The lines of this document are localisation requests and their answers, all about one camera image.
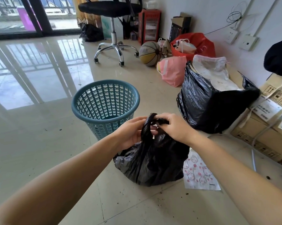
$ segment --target red tote bag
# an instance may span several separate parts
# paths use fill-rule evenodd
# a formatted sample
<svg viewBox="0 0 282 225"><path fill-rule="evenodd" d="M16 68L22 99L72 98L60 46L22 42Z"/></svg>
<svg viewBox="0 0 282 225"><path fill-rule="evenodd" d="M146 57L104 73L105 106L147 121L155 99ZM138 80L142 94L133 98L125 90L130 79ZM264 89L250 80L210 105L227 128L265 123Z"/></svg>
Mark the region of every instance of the red tote bag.
<svg viewBox="0 0 282 225"><path fill-rule="evenodd" d="M196 47L196 52L194 54L184 54L177 51L173 45L179 39L188 39L191 44ZM214 43L208 40L203 33L186 33L179 35L171 43L171 52L173 56L186 56L187 61L192 61L194 55L202 55L207 57L216 57Z"/></svg>

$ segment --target paper with bunny print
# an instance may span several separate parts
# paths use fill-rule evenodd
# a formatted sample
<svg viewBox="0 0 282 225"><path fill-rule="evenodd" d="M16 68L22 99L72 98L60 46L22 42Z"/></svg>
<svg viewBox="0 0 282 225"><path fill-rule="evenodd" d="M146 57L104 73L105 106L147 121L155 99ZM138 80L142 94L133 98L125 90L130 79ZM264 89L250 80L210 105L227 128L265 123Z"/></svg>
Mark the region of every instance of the paper with bunny print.
<svg viewBox="0 0 282 225"><path fill-rule="evenodd" d="M221 190L214 175L193 149L184 162L183 172L186 189Z"/></svg>

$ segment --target balcony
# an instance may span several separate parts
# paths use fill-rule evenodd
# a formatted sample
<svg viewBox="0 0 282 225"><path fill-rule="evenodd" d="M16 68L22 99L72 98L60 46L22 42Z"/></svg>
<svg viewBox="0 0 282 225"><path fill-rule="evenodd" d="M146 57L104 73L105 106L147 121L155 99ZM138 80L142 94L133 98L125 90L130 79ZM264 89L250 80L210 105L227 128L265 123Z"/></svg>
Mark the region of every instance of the balcony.
<svg viewBox="0 0 282 225"><path fill-rule="evenodd" d="M53 30L78 29L72 0L41 0ZM0 34L34 31L24 18L26 10L21 0L0 0Z"/></svg>

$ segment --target yellow curtain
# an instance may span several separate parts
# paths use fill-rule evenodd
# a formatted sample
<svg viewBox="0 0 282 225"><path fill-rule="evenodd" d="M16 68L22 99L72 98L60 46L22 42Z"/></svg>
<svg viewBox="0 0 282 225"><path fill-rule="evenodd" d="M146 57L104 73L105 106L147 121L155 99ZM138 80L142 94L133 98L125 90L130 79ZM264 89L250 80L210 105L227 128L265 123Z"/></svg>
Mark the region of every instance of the yellow curtain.
<svg viewBox="0 0 282 225"><path fill-rule="evenodd" d="M94 26L101 26L101 17L98 15L94 14L87 14L87 13L82 13L79 11L79 4L80 3L85 3L87 2L86 0L73 0L73 4L75 6L75 11L76 11L76 18L77 18L77 23L85 23L85 24L92 24Z"/></svg>

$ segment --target glossy floor tile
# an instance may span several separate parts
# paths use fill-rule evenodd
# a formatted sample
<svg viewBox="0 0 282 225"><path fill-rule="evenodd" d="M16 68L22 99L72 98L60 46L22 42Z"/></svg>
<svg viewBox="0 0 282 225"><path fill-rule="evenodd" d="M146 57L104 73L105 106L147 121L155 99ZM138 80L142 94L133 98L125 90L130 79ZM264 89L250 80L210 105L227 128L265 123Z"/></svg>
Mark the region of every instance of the glossy floor tile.
<svg viewBox="0 0 282 225"><path fill-rule="evenodd" d="M136 41L124 43L140 47ZM125 67L119 66L113 50L100 54L95 64L97 45L77 35L0 41L0 203L97 141L71 111L72 97L88 83L120 79L134 85L141 99L135 116L179 114L176 96L180 88L162 81L155 68L134 57L133 50L123 51ZM227 136L211 139L252 167L245 143ZM257 169L282 189L280 166L259 154ZM61 224L247 222L224 190L186 190L182 180L150 188L138 186L111 161Z"/></svg>

